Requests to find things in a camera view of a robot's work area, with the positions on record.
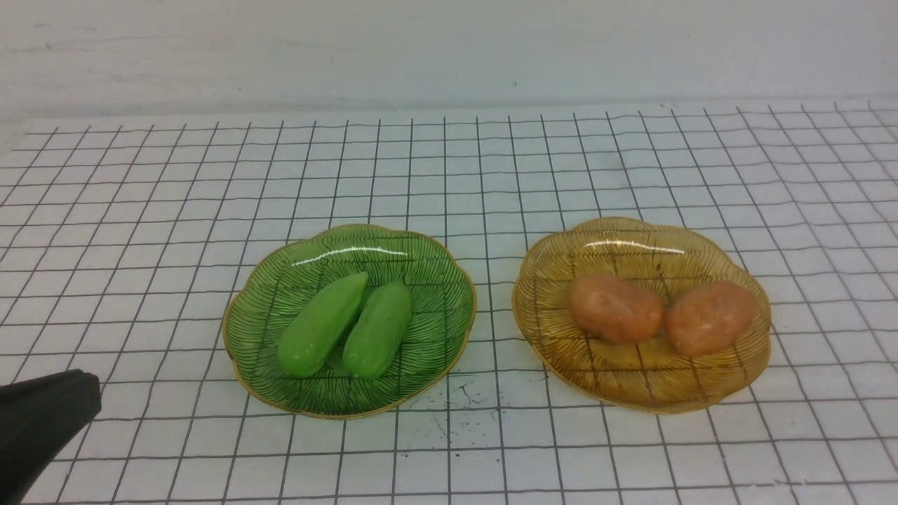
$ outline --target glass plate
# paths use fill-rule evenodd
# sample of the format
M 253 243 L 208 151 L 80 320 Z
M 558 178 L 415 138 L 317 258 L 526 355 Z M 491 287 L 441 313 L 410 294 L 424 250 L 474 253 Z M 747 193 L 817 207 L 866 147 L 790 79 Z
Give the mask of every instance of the glass plate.
M 288 377 L 277 361 L 280 335 L 322 287 L 362 270 L 369 274 L 367 294 L 396 279 L 411 290 L 409 333 L 390 369 L 377 380 L 352 379 L 334 353 L 315 376 Z M 238 380 L 262 402 L 313 417 L 362 417 L 443 378 L 462 355 L 476 307 L 471 279 L 434 239 L 373 225 L 337 226 L 260 262 L 227 308 L 224 346 Z
M 690 289 L 728 280 L 760 308 L 727 350 L 696 359 L 676 354 L 664 336 L 616 346 L 587 338 L 567 310 L 578 275 L 611 273 L 656 292 L 667 306 Z M 512 290 L 515 320 L 543 363 L 592 397 L 634 409 L 700 410 L 751 384 L 770 359 L 770 302 L 761 285 L 709 239 L 676 226 L 602 217 L 537 242 Z

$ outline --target toy cucumber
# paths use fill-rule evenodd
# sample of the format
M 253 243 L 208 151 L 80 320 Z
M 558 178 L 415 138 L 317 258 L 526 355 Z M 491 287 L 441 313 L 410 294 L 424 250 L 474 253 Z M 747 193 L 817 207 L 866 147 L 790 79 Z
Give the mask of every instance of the toy cucumber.
M 310 377 L 321 370 L 358 317 L 367 284 L 366 272 L 331 282 L 287 326 L 277 344 L 277 359 L 289 376 Z
M 395 280 L 371 294 L 343 348 L 353 377 L 376 379 L 390 367 L 411 321 L 411 292 Z

